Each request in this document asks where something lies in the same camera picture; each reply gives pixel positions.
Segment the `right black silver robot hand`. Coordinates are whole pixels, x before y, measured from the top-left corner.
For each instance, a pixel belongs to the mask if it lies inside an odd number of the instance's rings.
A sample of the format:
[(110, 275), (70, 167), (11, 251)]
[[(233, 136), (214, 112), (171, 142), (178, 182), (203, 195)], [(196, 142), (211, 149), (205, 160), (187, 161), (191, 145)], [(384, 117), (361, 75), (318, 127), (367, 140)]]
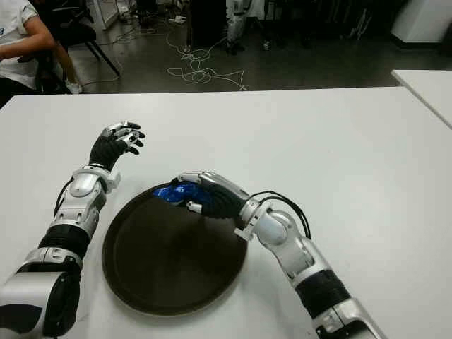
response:
[(241, 187), (211, 171), (183, 172), (170, 182), (174, 186), (181, 183), (194, 184), (198, 192), (183, 199), (187, 209), (210, 218), (238, 217), (251, 198)]

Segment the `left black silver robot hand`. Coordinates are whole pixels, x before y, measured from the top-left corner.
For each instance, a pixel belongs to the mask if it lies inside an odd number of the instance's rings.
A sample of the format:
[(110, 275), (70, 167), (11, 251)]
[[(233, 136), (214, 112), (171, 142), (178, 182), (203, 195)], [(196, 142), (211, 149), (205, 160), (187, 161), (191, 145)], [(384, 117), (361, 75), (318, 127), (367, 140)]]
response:
[(138, 124), (121, 121), (105, 127), (90, 151), (88, 164), (109, 172), (124, 153), (138, 155), (145, 134)]

